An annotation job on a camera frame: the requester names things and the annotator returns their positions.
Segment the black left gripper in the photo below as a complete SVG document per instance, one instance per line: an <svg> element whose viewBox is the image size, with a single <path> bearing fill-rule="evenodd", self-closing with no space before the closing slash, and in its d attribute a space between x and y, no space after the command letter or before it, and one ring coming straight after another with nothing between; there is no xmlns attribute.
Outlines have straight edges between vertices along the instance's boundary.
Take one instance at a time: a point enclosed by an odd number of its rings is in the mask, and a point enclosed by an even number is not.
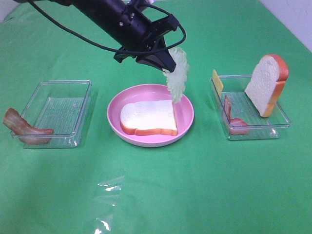
<svg viewBox="0 0 312 234"><path fill-rule="evenodd" d="M151 21L143 14L143 10L151 6L137 4L134 0L129 3L98 0L97 25L121 45L114 55L119 63L133 57L137 63L173 72L176 63L166 49L164 35L177 30L178 20L167 13Z"/></svg>

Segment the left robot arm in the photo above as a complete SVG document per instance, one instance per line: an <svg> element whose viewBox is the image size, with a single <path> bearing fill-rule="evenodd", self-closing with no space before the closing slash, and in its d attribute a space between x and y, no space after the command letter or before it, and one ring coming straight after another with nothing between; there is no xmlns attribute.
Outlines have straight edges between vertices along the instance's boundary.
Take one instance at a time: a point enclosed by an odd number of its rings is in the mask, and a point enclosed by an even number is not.
<svg viewBox="0 0 312 234"><path fill-rule="evenodd" d="M59 0L63 6L74 6L120 45L120 49L97 44L61 25L33 0L29 3L58 27L101 49L114 52L114 59L122 62L127 57L137 63L173 72L176 63L169 53L164 35L180 25L174 15L153 5L151 0Z"/></svg>

